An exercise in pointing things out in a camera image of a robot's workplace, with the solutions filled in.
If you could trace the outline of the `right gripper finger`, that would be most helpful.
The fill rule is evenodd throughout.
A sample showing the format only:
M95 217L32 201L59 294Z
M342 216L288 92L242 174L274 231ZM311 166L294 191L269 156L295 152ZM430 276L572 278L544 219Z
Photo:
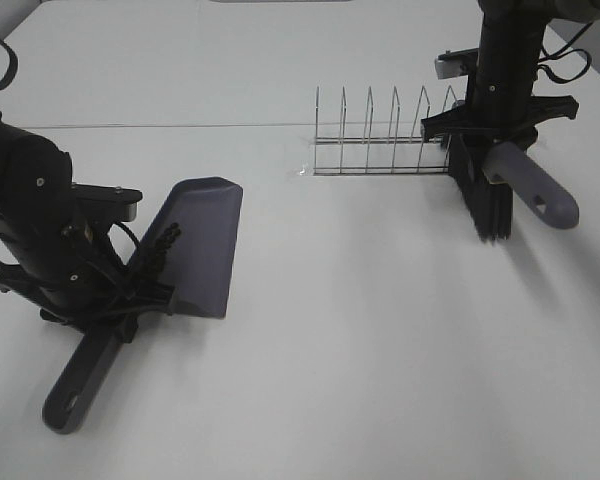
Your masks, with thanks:
M421 137L429 142L435 137L467 133L473 128L473 122L466 107L454 107L438 115L421 120Z
M571 96L534 96L528 102L527 127L535 128L538 124L556 118L574 120L579 110L579 103Z

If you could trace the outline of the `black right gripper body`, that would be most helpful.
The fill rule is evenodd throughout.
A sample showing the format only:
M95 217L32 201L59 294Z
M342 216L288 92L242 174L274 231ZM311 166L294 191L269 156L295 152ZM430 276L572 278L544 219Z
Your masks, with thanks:
M538 138L536 125L540 122L539 112L536 107L528 107L518 119L511 120L504 116L486 119L468 107L463 107L466 131L459 135L459 139L469 150L489 150L506 141L527 150Z

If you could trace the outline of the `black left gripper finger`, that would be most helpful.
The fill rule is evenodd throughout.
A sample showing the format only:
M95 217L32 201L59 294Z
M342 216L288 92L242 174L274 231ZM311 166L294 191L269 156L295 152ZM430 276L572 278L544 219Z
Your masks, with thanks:
M130 297L116 296L99 311L100 318L113 318L120 315L141 315L159 312L167 315L174 313L175 288L159 282L142 284Z

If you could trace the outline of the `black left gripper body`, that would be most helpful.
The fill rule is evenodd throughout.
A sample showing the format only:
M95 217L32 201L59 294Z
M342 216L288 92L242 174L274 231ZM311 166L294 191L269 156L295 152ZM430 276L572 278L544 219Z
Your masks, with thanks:
M131 343L138 330L136 314L114 312L121 297L107 280L84 279L76 274L74 280L49 284L29 275L19 264L2 264L0 291L18 294L38 306L44 320L82 334L108 327L116 339Z

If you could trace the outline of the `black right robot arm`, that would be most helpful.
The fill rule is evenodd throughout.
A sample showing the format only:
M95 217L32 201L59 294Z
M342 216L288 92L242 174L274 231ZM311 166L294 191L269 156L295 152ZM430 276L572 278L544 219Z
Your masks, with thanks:
M600 19L600 1L481 1L479 46L447 52L435 60L437 77L466 76L464 103L421 121L424 140L467 135L482 144L510 141L528 149L536 125L560 117L573 119L578 103L571 96L532 94L544 34L555 18L589 24Z

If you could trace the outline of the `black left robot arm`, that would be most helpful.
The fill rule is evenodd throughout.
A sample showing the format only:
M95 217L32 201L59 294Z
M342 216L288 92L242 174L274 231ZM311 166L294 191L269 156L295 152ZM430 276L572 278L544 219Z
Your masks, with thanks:
M137 244L129 262L109 237L112 226L125 229L134 220L142 198L136 189L74 183L67 152L4 123L0 112L0 240L16 259L0 262L0 291L82 333L170 311L174 289L158 275L178 226L155 247Z

